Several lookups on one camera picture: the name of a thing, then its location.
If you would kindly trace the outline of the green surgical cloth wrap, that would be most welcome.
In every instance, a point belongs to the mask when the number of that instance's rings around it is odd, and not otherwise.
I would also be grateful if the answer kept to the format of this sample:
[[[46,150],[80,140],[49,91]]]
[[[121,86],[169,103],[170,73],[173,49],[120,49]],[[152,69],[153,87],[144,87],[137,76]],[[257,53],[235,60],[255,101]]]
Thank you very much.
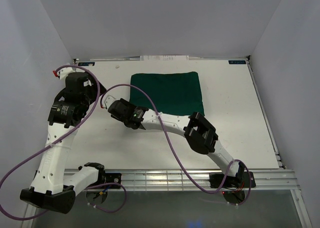
[[[130,84],[144,91],[159,112],[186,116],[194,112],[205,114],[199,75],[188,73],[137,73]]]

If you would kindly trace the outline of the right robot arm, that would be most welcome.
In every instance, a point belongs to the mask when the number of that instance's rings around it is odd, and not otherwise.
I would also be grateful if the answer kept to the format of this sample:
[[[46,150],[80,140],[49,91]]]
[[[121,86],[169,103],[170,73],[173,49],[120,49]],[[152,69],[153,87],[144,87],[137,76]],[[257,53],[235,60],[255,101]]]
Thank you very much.
[[[151,109],[133,105],[122,98],[117,100],[110,95],[102,102],[102,107],[128,128],[166,130],[184,137],[194,152],[207,155],[221,169],[220,174],[209,174],[211,188],[218,188],[221,183],[223,188],[233,190],[250,186],[252,174],[245,171],[243,162],[236,161],[222,146],[215,127],[202,114],[156,114]]]

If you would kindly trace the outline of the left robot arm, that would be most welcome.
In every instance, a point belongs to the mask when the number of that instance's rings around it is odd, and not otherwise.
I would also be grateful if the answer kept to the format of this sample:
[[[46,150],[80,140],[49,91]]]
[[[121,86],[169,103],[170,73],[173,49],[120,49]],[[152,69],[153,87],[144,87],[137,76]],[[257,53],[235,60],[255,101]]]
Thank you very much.
[[[67,214],[76,196],[93,185],[106,183],[104,165],[86,163],[69,179],[64,178],[65,166],[73,140],[91,104],[104,88],[86,72],[72,72],[65,78],[65,88],[55,97],[48,117],[46,146],[38,171],[20,199],[37,208]]]

